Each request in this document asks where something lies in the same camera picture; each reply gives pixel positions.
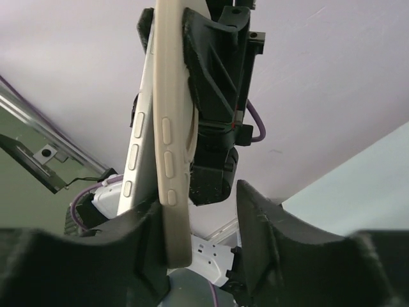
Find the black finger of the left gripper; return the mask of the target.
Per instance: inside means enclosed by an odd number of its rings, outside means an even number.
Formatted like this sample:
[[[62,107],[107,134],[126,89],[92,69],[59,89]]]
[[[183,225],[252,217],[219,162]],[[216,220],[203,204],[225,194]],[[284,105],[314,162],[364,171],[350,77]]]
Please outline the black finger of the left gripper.
[[[145,8],[139,17],[137,23],[137,32],[144,52],[148,47],[151,25],[153,22],[154,8]]]

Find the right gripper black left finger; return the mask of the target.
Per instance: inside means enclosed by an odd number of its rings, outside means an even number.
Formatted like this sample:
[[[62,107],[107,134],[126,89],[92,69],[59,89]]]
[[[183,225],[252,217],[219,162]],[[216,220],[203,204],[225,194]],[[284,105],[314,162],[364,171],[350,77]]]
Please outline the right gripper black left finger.
[[[157,201],[81,236],[1,230],[2,306],[157,306],[168,293]]]

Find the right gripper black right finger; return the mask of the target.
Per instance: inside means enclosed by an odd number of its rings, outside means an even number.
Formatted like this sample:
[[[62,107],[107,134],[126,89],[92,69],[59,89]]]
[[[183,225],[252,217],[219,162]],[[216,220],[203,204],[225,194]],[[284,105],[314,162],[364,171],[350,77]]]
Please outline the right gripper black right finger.
[[[253,306],[407,306],[408,232],[345,237],[236,185],[245,284]]]

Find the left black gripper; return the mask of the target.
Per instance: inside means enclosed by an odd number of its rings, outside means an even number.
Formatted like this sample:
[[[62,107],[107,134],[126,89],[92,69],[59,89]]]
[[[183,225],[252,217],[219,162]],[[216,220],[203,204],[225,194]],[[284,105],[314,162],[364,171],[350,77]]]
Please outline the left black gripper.
[[[183,57],[199,113],[189,191],[196,206],[229,197],[238,165],[236,147],[254,142],[254,127],[243,119],[254,62],[265,45],[265,33],[251,31],[255,1],[206,4],[210,18],[190,8],[182,17]]]

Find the beige silicone phone case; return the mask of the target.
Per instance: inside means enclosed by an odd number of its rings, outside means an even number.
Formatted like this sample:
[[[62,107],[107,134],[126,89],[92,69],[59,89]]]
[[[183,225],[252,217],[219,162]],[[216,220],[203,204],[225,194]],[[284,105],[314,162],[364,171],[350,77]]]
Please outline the beige silicone phone case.
[[[210,18],[206,1],[157,1],[153,38],[153,126],[158,195],[163,206],[167,266],[188,267],[190,165],[197,144],[198,110],[189,91],[183,58],[183,12]]]

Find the black phone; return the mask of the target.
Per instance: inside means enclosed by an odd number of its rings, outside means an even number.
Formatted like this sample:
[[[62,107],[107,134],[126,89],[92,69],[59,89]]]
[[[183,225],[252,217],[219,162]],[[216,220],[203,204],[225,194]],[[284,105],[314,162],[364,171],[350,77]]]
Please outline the black phone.
[[[153,133],[153,41],[152,29],[135,107],[117,215],[130,210],[157,190]]]

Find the aluminium front frame rail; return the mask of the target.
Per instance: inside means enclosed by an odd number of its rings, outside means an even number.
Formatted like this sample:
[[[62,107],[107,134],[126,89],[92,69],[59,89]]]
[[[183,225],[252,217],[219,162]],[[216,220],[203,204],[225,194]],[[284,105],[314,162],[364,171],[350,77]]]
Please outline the aluminium front frame rail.
[[[108,166],[98,161],[92,155],[75,145],[54,124],[44,116],[34,105],[23,97],[1,75],[1,107],[14,117],[25,123],[35,131],[47,138],[58,149],[61,149],[69,157],[75,159],[98,173],[109,169]]]

